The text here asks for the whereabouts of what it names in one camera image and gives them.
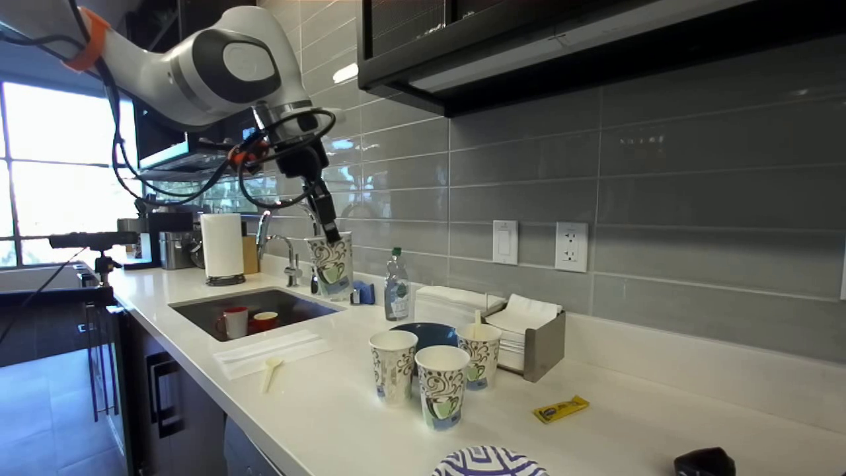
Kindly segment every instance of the water bottle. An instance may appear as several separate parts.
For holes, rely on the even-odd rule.
[[[392,259],[387,264],[387,320],[405,320],[411,316],[411,287],[405,276],[401,250],[392,250]]]

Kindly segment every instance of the kitchen counter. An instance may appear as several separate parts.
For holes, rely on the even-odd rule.
[[[227,379],[214,359],[249,338],[214,341],[170,308],[256,288],[282,288],[282,277],[252,276],[244,287],[212,288],[202,271],[114,272],[117,300],[289,476],[424,476],[444,456],[475,445],[511,447],[551,476],[660,476],[671,475],[676,456],[717,445],[742,476],[846,471],[846,436],[837,431],[600,370],[570,350],[540,383],[499,374],[494,389],[467,393],[463,422],[433,431],[414,403],[393,410],[372,393],[367,337],[389,328],[380,308],[340,308],[331,317],[249,337],[313,328],[331,341],[327,352],[282,365],[264,394],[262,374]],[[535,407],[577,394],[589,400],[589,410],[551,427],[535,422]]]

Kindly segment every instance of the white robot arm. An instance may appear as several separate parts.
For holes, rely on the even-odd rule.
[[[166,54],[150,54],[114,32],[101,16],[67,0],[0,0],[0,22],[23,37],[62,37],[43,47],[75,69],[105,63],[117,88],[188,131],[206,127],[245,108],[277,149],[277,168],[303,181],[327,242],[338,242],[337,213],[326,182],[327,164],[319,136],[334,116],[314,108],[280,25],[259,5],[237,5],[218,25],[184,37]]]

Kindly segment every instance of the window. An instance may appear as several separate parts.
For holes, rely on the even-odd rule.
[[[48,235],[117,230],[134,218],[109,168],[114,123],[99,95],[0,83],[0,268],[64,262]],[[133,104],[121,100],[121,136],[134,161]]]

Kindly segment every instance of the dish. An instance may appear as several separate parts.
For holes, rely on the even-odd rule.
[[[436,476],[548,476],[543,465],[508,447],[466,447],[446,456]]]
[[[411,332],[418,337],[418,350],[426,346],[457,346],[457,333],[453,326],[444,322],[401,322],[393,332]]]

